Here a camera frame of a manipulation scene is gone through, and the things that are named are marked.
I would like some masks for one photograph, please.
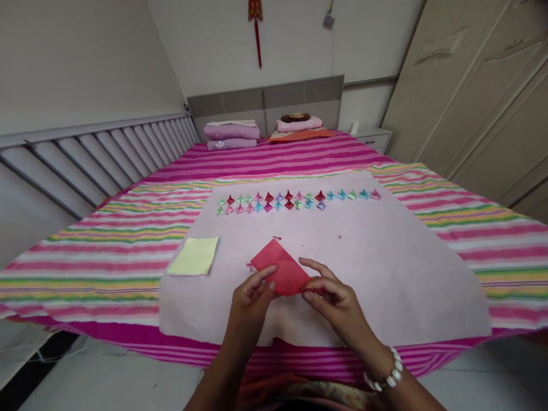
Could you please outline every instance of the striped bedsheet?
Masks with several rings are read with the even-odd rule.
[[[159,279],[215,186],[369,170],[465,260],[482,283],[493,337],[548,325],[548,227],[446,181],[422,164],[398,164],[344,133],[232,152],[197,145],[79,223],[40,242],[0,275],[0,316],[27,317],[153,358],[207,366],[218,346],[158,329]],[[400,347],[425,375],[486,339]],[[258,348],[253,374],[291,370],[360,382],[346,349]]]

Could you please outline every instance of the woman's left hand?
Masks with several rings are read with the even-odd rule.
[[[268,306],[276,296],[276,282],[267,284],[263,280],[277,270],[278,266],[273,265],[256,272],[236,288],[232,295],[223,348],[245,361],[251,357],[257,345]]]

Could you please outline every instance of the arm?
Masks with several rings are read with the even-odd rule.
[[[257,345],[268,306],[275,296],[276,282],[267,285],[263,280],[276,270],[276,265],[265,268],[234,290],[219,354],[204,372],[184,411],[234,410],[245,365]]]
[[[320,273],[320,277],[314,277],[304,287],[304,300],[329,321],[347,347],[356,353],[368,377],[384,381],[394,368],[394,358],[369,327],[354,290],[323,264],[303,258],[299,262]],[[396,411],[445,410],[405,367],[401,375],[396,387],[385,388],[381,393]]]

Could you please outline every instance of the headboard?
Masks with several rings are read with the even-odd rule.
[[[188,98],[196,129],[202,141],[204,126],[212,121],[257,121],[261,137],[276,128],[276,120],[284,114],[306,111],[319,117],[324,127],[335,130],[339,125],[344,76],[324,77],[278,86],[248,88]]]

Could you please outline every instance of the white bead bracelet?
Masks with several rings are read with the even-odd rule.
[[[401,380],[401,372],[404,370],[404,365],[401,362],[401,357],[394,347],[388,347],[394,356],[394,369],[390,373],[384,382],[371,381],[367,374],[364,372],[364,379],[367,382],[367,385],[371,387],[372,390],[381,392],[383,388],[391,387],[394,388],[398,381]]]

